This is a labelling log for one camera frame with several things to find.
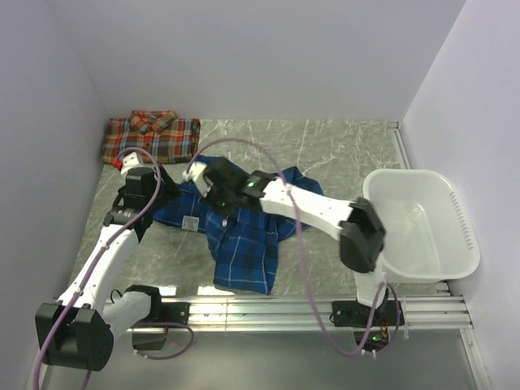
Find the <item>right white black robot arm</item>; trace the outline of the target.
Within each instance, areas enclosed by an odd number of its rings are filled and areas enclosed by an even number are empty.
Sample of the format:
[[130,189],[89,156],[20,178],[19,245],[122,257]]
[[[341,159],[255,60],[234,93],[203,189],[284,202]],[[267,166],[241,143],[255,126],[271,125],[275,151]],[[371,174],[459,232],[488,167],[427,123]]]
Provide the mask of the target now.
[[354,274],[359,318],[374,325],[387,313],[386,284],[378,258],[386,229],[372,203],[326,197],[288,182],[287,175],[243,172],[226,158],[194,162],[186,177],[210,208],[224,218],[247,211],[299,222],[339,242],[340,261]]

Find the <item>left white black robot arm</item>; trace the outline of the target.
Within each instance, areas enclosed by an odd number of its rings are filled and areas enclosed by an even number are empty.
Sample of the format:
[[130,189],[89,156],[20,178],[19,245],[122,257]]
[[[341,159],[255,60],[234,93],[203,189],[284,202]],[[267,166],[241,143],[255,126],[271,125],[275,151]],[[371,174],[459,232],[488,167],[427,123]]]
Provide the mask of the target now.
[[102,222],[88,260],[67,290],[53,303],[43,303],[35,321],[39,365],[100,371],[115,341],[135,323],[153,327],[163,319],[160,292],[133,285],[112,305],[113,283],[141,243],[154,212],[180,195],[162,166],[124,164],[125,184]]

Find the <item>blue plaid long sleeve shirt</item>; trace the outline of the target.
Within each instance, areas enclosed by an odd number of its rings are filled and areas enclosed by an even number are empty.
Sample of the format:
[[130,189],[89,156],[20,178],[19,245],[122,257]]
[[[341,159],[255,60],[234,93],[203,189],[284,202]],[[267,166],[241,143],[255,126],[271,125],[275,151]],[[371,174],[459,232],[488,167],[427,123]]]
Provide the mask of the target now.
[[276,214],[239,208],[223,217],[185,182],[180,196],[157,210],[154,220],[206,236],[214,285],[263,295],[271,294],[275,283],[279,243],[296,234],[296,222]]

